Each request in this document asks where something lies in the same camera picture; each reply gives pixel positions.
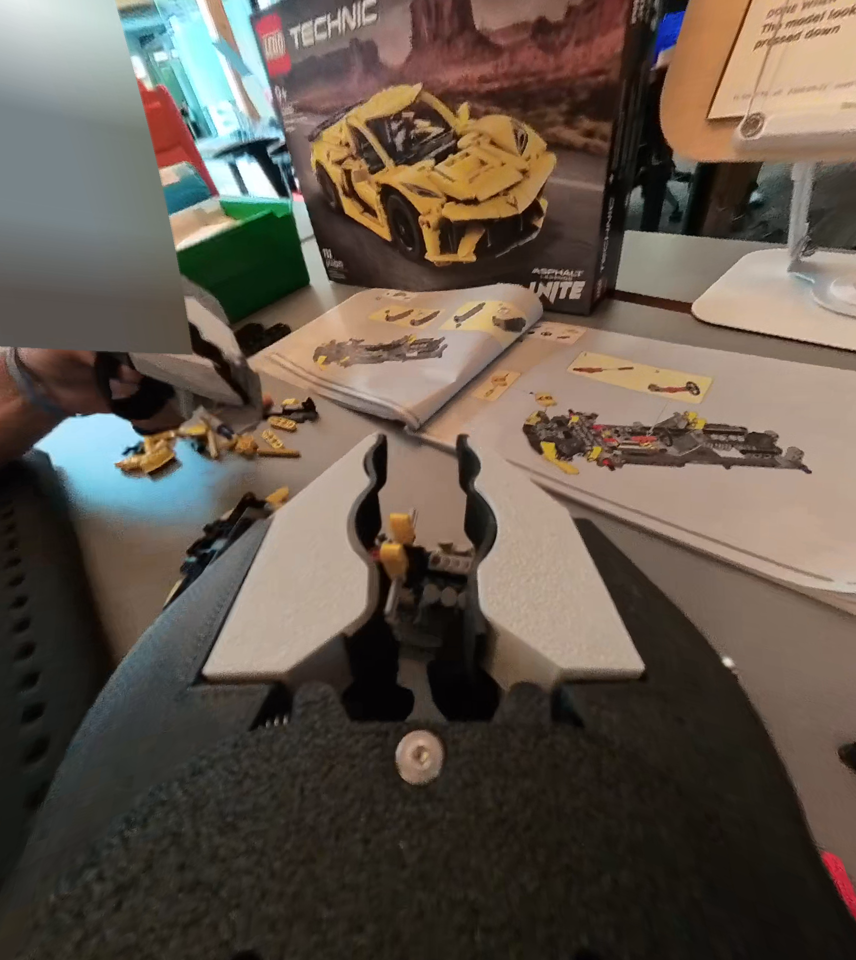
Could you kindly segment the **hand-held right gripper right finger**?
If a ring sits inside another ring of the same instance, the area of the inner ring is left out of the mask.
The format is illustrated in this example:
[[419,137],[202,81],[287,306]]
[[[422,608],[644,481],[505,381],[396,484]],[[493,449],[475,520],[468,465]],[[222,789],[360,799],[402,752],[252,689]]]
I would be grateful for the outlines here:
[[487,723],[516,688],[643,681],[646,666],[569,511],[492,446],[460,435],[471,547],[461,633],[428,664],[429,717]]

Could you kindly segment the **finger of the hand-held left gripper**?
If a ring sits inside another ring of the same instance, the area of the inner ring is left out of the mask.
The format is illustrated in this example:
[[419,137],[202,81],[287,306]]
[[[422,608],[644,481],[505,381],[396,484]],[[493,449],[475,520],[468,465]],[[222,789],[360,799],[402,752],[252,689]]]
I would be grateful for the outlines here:
[[192,420],[199,409],[232,428],[250,428],[264,420],[263,385],[243,356],[220,365],[198,354],[132,353],[130,361],[143,378],[173,391],[151,415],[130,415],[139,428],[176,426]]
[[251,397],[251,367],[214,294],[184,278],[184,297],[194,355],[214,370],[238,400]]

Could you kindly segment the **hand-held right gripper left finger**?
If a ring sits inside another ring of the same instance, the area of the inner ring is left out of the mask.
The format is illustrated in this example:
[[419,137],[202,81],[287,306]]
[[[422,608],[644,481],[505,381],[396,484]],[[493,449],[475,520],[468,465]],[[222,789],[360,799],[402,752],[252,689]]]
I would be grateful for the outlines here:
[[323,685],[350,719],[397,722],[415,697],[398,679],[398,642],[379,612],[372,551],[388,439],[369,434],[256,530],[245,566],[218,582],[205,615],[201,683],[254,694],[247,724],[287,724],[297,693]]

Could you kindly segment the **lego car chassis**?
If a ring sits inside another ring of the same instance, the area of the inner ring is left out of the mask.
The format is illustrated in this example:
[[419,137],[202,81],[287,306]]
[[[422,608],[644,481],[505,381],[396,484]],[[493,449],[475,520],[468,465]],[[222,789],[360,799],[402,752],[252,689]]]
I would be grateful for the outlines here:
[[[180,598],[256,522],[271,520],[290,497],[288,486],[280,486],[266,497],[247,491],[231,509],[204,524],[200,535],[186,548],[162,608],[167,609]],[[387,531],[376,534],[367,552],[385,575],[401,574],[391,587],[395,598],[387,600],[386,615],[398,617],[402,633],[422,643],[422,635],[466,609],[474,549],[459,550],[448,541],[435,549],[419,545],[417,517],[415,510],[391,513]]]

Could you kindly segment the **black lego beams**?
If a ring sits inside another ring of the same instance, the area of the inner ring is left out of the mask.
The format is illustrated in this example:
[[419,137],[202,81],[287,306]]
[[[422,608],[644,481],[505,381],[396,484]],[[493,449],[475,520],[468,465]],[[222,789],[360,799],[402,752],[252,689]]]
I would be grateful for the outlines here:
[[251,358],[289,336],[292,328],[280,321],[270,325],[249,321],[235,328],[233,333],[243,356]]

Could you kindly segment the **pile of yellow lego beams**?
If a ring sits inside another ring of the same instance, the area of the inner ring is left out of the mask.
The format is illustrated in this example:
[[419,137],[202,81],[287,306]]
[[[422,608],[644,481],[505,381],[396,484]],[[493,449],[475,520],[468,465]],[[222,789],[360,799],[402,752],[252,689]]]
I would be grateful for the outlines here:
[[210,461],[220,461],[230,454],[245,460],[296,459],[301,452],[291,447],[286,437],[297,433],[301,425],[316,423],[319,416],[311,397],[289,398],[267,408],[265,421],[253,431],[245,432],[229,426],[213,413],[198,411],[181,426],[148,434],[125,448],[114,466],[128,475],[161,474],[177,464],[179,443]]

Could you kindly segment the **lego set box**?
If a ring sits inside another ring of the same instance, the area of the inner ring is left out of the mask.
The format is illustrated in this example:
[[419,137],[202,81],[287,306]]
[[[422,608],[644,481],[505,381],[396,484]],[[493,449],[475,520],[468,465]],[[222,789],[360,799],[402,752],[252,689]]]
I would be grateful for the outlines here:
[[287,1],[251,28],[330,282],[617,278],[658,2]]

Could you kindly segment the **person's left hand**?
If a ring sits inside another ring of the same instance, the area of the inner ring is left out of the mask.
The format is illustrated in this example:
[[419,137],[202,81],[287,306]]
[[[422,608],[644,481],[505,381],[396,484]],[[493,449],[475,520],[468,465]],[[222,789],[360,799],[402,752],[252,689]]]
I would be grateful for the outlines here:
[[19,355],[43,393],[66,416],[110,413],[110,403],[97,384],[95,352],[23,347]]

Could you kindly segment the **green plastic bin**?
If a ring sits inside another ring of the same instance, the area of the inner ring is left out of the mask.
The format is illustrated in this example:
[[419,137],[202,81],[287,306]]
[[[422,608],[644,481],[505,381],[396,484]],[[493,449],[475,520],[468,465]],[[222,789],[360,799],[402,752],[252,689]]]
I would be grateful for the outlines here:
[[176,251],[182,275],[213,294],[239,322],[310,284],[288,198],[218,198],[241,225]]

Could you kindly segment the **white paper sheets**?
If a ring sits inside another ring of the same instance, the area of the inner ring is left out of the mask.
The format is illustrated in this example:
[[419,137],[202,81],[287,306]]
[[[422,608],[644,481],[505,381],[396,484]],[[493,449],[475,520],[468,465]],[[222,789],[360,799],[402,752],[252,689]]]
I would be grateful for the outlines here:
[[175,250],[180,253],[241,226],[218,198],[208,198],[169,216]]

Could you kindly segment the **grey wristband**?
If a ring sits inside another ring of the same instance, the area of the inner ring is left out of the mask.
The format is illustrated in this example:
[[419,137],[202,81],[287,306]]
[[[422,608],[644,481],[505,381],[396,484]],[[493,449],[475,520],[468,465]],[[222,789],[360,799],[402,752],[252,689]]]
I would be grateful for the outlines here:
[[73,416],[51,394],[45,383],[25,364],[18,348],[7,346],[2,351],[8,376],[27,404],[58,421]]

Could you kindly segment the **teal plastic package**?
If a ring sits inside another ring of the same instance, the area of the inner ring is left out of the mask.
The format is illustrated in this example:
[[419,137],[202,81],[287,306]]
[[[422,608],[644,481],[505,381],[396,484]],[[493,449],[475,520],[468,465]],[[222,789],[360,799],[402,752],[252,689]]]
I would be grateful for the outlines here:
[[159,169],[162,191],[170,217],[197,205],[219,204],[213,191],[198,169],[190,162],[179,162]]

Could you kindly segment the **open instruction booklet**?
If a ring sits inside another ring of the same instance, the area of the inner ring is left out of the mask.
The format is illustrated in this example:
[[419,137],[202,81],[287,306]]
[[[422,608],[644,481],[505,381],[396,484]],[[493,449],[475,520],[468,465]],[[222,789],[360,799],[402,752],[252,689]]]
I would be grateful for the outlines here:
[[550,322],[515,284],[363,290],[249,365],[856,614],[855,370]]

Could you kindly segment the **red carry case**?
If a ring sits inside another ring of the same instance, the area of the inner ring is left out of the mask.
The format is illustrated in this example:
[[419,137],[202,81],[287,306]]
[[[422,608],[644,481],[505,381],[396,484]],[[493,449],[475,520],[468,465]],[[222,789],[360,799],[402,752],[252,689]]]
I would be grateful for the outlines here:
[[158,169],[188,163],[202,178],[209,192],[219,196],[191,129],[168,89],[165,86],[147,88],[140,79],[137,85]]

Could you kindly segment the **black dotted mat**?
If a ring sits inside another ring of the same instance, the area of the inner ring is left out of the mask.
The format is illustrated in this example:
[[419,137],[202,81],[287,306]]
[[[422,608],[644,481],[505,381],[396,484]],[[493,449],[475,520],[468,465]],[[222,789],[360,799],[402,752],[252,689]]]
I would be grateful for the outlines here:
[[0,469],[0,892],[110,670],[66,493],[29,453]]

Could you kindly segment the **white board stand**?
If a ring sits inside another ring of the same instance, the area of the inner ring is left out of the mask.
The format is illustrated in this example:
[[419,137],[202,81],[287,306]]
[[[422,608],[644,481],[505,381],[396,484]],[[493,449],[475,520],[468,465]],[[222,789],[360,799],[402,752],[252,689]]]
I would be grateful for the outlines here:
[[731,330],[856,353],[856,251],[818,249],[809,238],[817,163],[795,163],[787,244],[745,255],[691,307]]

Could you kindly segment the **task instruction board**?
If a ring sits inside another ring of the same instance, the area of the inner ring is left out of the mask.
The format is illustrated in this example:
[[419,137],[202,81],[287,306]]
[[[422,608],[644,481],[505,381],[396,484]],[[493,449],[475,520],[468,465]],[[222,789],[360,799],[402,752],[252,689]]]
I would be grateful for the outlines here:
[[692,1],[660,102],[696,162],[856,162],[856,1]]

